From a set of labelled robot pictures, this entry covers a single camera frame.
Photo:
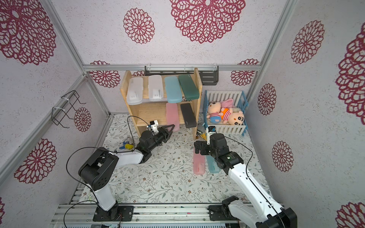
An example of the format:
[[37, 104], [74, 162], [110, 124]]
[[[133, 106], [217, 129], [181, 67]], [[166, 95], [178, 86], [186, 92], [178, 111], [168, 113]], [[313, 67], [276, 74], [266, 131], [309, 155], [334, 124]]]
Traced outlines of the pink pencil case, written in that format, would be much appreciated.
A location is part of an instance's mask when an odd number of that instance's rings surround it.
[[167, 125], [175, 125], [174, 132], [180, 130], [178, 105], [176, 103], [166, 103], [166, 121]]
[[193, 173], [195, 175], [205, 174], [205, 156], [193, 152]]

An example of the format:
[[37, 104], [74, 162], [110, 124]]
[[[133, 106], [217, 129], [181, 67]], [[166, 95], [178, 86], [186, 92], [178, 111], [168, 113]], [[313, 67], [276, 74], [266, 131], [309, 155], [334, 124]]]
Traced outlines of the black pencil case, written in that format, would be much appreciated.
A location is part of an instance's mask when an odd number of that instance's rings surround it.
[[197, 122], [191, 104], [190, 103], [181, 104], [180, 108], [184, 119], [185, 127], [186, 128], [196, 127]]

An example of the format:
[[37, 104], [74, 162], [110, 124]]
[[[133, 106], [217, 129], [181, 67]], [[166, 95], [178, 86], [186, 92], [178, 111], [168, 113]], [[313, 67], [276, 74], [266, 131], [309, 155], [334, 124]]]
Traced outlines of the light teal pencil case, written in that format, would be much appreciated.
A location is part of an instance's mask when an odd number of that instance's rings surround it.
[[208, 164], [208, 170], [210, 173], [217, 174], [221, 171], [221, 169], [217, 165], [217, 162], [215, 161], [215, 159], [212, 156], [210, 156], [210, 155], [206, 156], [206, 160], [207, 160], [207, 164]]

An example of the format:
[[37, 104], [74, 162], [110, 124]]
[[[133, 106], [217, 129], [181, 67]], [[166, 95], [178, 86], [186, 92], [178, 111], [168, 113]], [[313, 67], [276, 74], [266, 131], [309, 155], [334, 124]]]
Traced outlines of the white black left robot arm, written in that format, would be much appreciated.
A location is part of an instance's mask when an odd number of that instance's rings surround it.
[[111, 152], [103, 147], [97, 150], [80, 167], [79, 176], [91, 188], [97, 200], [94, 222], [131, 221], [133, 206], [119, 206], [111, 192], [109, 181], [116, 168], [130, 164], [142, 164], [152, 156], [152, 150], [166, 143], [175, 126], [167, 125], [157, 129], [157, 133], [144, 131], [132, 152]]

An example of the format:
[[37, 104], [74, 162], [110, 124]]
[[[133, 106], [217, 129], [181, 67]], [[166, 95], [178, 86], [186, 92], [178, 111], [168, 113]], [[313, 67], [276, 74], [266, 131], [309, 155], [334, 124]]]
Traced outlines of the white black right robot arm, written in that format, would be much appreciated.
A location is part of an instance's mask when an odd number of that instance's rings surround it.
[[249, 228], [296, 228], [298, 217], [291, 208], [284, 208], [276, 202], [249, 172], [247, 164], [227, 145], [227, 137], [217, 133], [214, 126], [206, 128], [204, 141], [196, 141], [195, 153], [211, 156], [243, 191], [251, 202], [245, 205], [238, 197], [222, 201], [220, 214], [226, 219], [237, 219]]

